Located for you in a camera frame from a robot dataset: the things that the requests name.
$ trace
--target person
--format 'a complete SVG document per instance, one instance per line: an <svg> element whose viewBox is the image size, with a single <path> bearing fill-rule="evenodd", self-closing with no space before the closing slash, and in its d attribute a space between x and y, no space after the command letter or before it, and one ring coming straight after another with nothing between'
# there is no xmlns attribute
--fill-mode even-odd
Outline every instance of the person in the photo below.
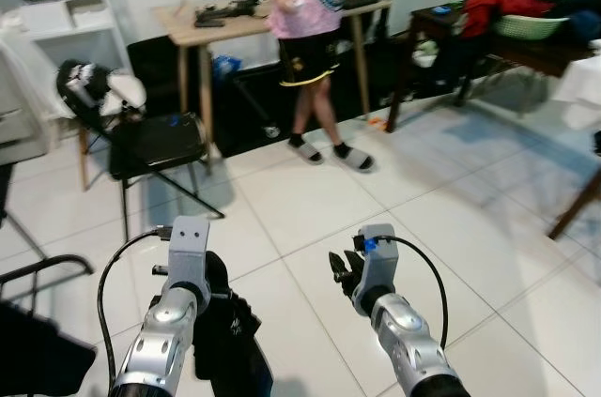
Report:
<svg viewBox="0 0 601 397"><path fill-rule="evenodd" d="M268 19L271 32L280 43L284 68L281 85L300 89L288 144L311 164L323 162L321 154L302 135L313 113L333 144L334 156L355 170L366 172L374 159L345 144L336 127L331 106L330 74L337 67L336 32L342 18L342 0L273 0Z"/></svg>

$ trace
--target cable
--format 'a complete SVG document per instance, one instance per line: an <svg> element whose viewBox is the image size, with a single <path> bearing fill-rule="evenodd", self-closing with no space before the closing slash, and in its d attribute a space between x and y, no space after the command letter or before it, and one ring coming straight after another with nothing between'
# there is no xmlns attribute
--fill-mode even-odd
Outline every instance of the cable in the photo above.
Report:
<svg viewBox="0 0 601 397"><path fill-rule="evenodd" d="M133 244L144 239L145 237L160 236L160 235L161 235L161 227L158 227L153 230L146 231L145 233L143 233L139 236L136 236L132 240L126 242L121 248L119 248L119 250L116 251L116 253L113 255L113 257L109 260L106 267L104 268L104 271L102 272L102 275L100 276L100 281L98 283L98 294L96 295L96 307L98 310L98 318L100 320L100 329L102 330L102 338L104 339L104 346L106 347L106 358L109 363L109 393L111 392L111 389L113 388L113 385L115 383L116 367L115 367L115 352L113 351L113 344L111 343L111 335L110 335L109 329L106 325L106 318L104 317L104 303L102 302L102 298L103 298L103 294L104 294L104 283L106 282L106 277L108 276L109 271L111 270L111 267L113 266L114 263L116 263L120 259L121 254L123 254L123 252L125 250L127 250Z"/></svg>
<svg viewBox="0 0 601 397"><path fill-rule="evenodd" d="M379 241L379 240L391 241L391 240L393 240L395 242L399 242L401 244L407 245L410 249L412 249L414 252L419 254L422 257L422 259L430 266L430 269L434 273L434 276L436 277L436 281L439 284L440 298L442 300L442 337L440 338L440 346L444 350L444 348L446 347L446 344L447 344L447 334L449 331L449 306L447 304L447 293L444 290L444 283L442 282L442 278L440 277L440 274L437 271L436 266L434 266L432 261L430 261L430 258L428 258L424 252L422 252L418 247L413 245L408 240L404 240L404 239L401 239L400 237L395 237L395 236L376 236L376 237L373 237L373 240L375 240L375 241Z"/></svg>

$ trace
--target green basket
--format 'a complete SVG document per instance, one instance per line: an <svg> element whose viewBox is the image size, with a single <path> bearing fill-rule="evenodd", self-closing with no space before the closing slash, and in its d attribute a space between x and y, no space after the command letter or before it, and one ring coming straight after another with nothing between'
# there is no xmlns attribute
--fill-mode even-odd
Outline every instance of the green basket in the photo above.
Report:
<svg viewBox="0 0 601 397"><path fill-rule="evenodd" d="M522 15L505 15L495 25L500 36L520 40L543 40L570 19L537 19Z"/></svg>

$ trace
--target white tile floor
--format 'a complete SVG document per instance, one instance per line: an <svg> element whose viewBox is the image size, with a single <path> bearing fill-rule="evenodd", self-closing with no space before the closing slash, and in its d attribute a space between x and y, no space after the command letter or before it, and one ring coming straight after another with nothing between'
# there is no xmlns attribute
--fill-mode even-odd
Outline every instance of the white tile floor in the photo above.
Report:
<svg viewBox="0 0 601 397"><path fill-rule="evenodd" d="M401 395L369 321L354 313L328 263L329 251L350 249L350 236L372 222L392 223L439 267L450 304L449 358L472 396L599 395L601 207L591 206L559 242L545 237L599 161L587 152L590 133L572 133L571 145L566 136L556 143L545 135L561 121L552 120L552 103L547 118L541 111L517 126L478 105L413 109L393 135L345 122L345 138L376 156L371 175L332 159L321 131L309 135L327 157L319 167L277 144L220 161L211 177L198 168L204 198L227 214L212 224L209 247L263 320L258 339L275 375L273 395ZM121 243L119 188L101 173L100 152L91 174L98 179L83 193L75 148L67 140L20 164L9 209L48 253L79 253L97 268L39 295L41 313L98 346L79 393L96 397L106 390L107 373L95 293ZM185 169L174 174L187 179ZM153 179L131 190L136 233L178 214L203 213ZM163 279L150 269L165 264L166 253L164 244L146 240L109 278L105 301L119 361L161 289ZM33 260L9 226L0 231L0 272ZM65 273L53 270L42 280ZM5 297L28 285L13 283ZM411 252L402 251L396 286L438 338L438 288ZM191 363L179 395L212 395Z"/></svg>

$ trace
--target wooden table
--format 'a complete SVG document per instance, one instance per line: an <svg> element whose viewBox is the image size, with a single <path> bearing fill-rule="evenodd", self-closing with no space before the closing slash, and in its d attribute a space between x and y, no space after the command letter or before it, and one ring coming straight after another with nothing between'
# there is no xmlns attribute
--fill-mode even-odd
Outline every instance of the wooden table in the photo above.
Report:
<svg viewBox="0 0 601 397"><path fill-rule="evenodd" d="M350 17L355 56L357 61L357 77L361 92L363 112L369 113L369 91L367 66L365 63L365 50L363 48L362 14L389 8L392 2L382 0L373 5L362 8L346 10L344 16ZM203 115L203 124L207 131L209 144L213 141L213 116L211 107L211 76L212 65L208 46L212 42L228 40L231 38L244 38L255 34L268 33L264 17L271 12L271 3L268 1L257 8L255 17L237 17L223 19L224 27L220 28L195 28L194 10L197 6L163 7L154 8L153 12L162 26L166 29L169 38L179 48L179 94L182 112L188 110L188 49L199 47L200 55L200 108Z"/></svg>
<svg viewBox="0 0 601 397"><path fill-rule="evenodd" d="M413 51L417 46L420 33L424 33L428 38L436 40L448 38L452 35L453 26L459 20L460 16L461 13L456 10L447 15L436 15L432 12L432 8L420 9L411 13L408 46L403 51L399 82L394 93L386 131L393 132L395 129L401 101L407 90L409 72L413 61ZM500 36L492 39L489 52L507 61L557 78L563 76L571 62L593 56L593 52L586 47L515 40ZM465 102L466 96L470 91L472 77L471 73L469 73L456 97L456 104L459 106ZM600 191L601 169L593 176L568 211L558 218L557 224L549 232L549 237L552 239L559 237L582 208L598 197Z"/></svg>

